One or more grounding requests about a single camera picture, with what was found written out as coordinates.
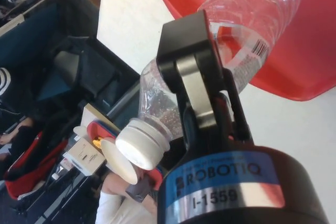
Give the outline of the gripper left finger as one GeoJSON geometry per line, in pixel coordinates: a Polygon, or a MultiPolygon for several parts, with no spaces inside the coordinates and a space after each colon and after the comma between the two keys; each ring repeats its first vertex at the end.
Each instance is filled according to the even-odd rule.
{"type": "Polygon", "coordinates": [[[156,63],[176,95],[186,149],[206,155],[230,150],[223,75],[205,11],[163,25],[156,63]]]}

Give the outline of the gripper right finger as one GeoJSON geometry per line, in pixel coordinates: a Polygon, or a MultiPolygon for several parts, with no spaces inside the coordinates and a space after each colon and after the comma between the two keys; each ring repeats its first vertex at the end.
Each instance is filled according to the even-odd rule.
{"type": "Polygon", "coordinates": [[[232,72],[229,69],[223,68],[223,77],[234,115],[234,121],[232,123],[234,138],[236,141],[253,143],[253,137],[245,118],[232,72]]]}

